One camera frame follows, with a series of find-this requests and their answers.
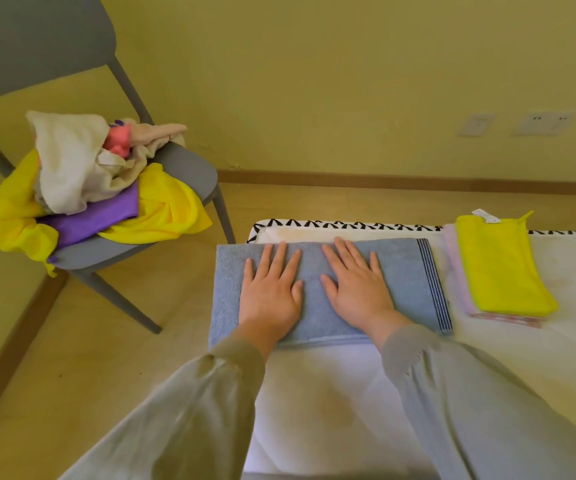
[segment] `person's right hand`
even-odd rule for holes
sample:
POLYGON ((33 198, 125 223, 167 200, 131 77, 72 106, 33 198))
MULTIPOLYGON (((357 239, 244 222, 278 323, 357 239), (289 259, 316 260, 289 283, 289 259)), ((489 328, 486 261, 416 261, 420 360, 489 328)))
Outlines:
POLYGON ((335 237, 335 246, 339 256, 327 244, 322 246, 339 282, 337 287, 330 276, 322 274, 326 295, 335 312, 363 330, 380 349, 391 333, 412 322, 392 305, 377 253, 371 252, 369 267, 351 241, 335 237))

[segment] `blue towel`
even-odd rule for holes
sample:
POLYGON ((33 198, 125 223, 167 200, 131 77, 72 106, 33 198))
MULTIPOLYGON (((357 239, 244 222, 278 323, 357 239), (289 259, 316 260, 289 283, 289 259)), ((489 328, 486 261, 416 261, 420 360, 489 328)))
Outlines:
MULTIPOLYGON (((355 245, 366 259, 370 251, 376 251, 390 296, 398 311, 436 333, 452 333, 448 306, 427 239, 380 239, 358 241, 355 245)), ((297 248, 303 253, 295 278, 303 280, 304 283, 301 319, 279 345, 327 345, 369 341, 361 330, 349 326, 340 318, 328 301, 319 276, 328 274, 334 279, 335 274, 321 250, 321 243, 288 244, 286 262, 297 248)), ((217 247, 210 347, 236 327, 245 260, 252 258, 258 264, 262 250, 263 244, 217 247)))

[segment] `baseboard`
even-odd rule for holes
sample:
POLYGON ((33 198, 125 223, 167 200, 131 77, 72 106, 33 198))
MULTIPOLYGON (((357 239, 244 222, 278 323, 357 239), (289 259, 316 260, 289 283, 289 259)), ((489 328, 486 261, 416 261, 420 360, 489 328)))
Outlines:
POLYGON ((491 178, 401 177, 397 175, 359 175, 352 173, 220 169, 219 181, 229 184, 576 195, 576 182, 494 180, 491 178))
POLYGON ((19 321, 0 351, 0 398, 12 379, 23 356, 45 322, 52 305, 68 281, 69 274, 57 270, 57 276, 46 276, 26 306, 19 321))

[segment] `pile of clothes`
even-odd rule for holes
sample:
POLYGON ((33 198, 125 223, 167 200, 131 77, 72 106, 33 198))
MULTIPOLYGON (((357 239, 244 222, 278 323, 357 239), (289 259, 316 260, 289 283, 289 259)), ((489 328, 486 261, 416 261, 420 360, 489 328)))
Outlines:
POLYGON ((29 111, 36 148, 0 186, 0 249, 43 262, 99 234, 146 244, 201 232, 212 225, 201 200, 148 159, 184 125, 125 119, 108 125, 95 114, 29 111))
POLYGON ((540 328, 557 302, 539 277, 526 220, 498 219, 478 209, 444 226, 460 305, 472 317, 540 328))

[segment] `folded yellow cloth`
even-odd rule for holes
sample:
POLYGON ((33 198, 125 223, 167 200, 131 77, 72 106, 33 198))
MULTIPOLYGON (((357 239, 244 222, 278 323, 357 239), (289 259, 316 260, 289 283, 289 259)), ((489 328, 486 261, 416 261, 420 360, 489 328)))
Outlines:
MULTIPOLYGON (((39 172, 39 154, 28 153, 0 186, 0 249, 25 253, 42 262, 49 275, 54 266, 47 262, 57 247, 59 234, 52 227, 37 224, 45 215, 34 199, 34 181, 39 172)), ((124 244, 176 239, 182 233, 197 233, 212 225, 201 200, 183 182, 150 164, 139 175, 139 216, 109 227, 99 235, 124 244)))
POLYGON ((457 231, 463 269, 476 306, 485 312, 544 317, 557 302, 541 282, 532 259, 526 220, 460 216, 457 231))

